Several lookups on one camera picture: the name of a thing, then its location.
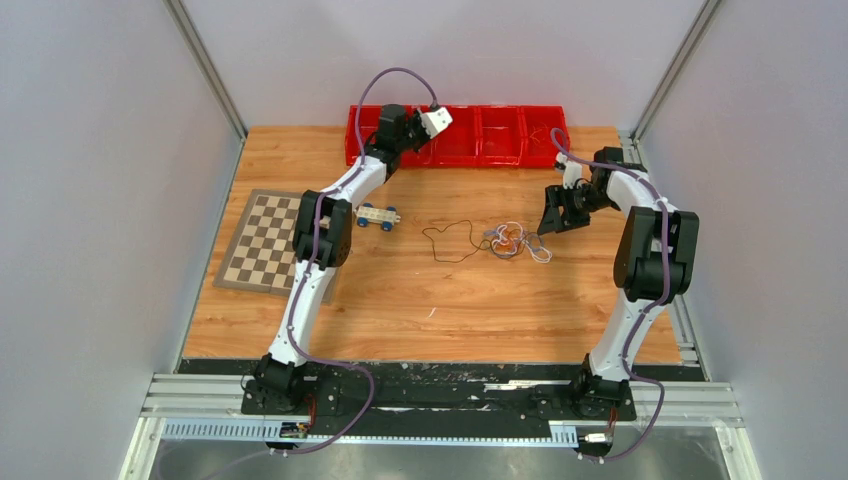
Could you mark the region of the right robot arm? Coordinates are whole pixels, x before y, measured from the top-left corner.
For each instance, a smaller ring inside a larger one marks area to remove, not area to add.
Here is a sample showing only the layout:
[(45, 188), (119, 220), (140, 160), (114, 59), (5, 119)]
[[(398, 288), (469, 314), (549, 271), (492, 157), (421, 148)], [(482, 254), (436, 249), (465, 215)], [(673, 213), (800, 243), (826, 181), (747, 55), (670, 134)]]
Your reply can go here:
[(660, 195), (647, 170), (624, 162), (620, 148), (605, 147), (591, 162), (560, 152), (555, 167), (563, 180), (545, 190), (538, 235), (587, 227), (605, 208), (627, 217), (613, 264), (616, 304), (568, 394), (575, 411), (592, 418), (628, 399), (633, 361), (654, 320), (688, 290), (700, 221)]

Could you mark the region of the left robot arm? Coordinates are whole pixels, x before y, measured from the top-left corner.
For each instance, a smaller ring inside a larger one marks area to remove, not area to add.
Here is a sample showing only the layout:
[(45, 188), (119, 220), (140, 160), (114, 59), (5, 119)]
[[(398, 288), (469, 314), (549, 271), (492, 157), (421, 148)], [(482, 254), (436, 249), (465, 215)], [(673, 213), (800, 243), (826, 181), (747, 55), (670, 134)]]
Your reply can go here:
[(247, 383), (248, 400), (282, 414), (302, 408), (306, 388), (296, 370), (309, 361), (306, 349), (323, 295), (350, 254), (354, 207), (388, 181), (405, 152), (419, 151), (451, 122), (444, 107), (409, 112), (402, 105), (384, 105), (353, 166), (330, 186), (304, 192), (292, 239), (292, 290), (269, 351)]

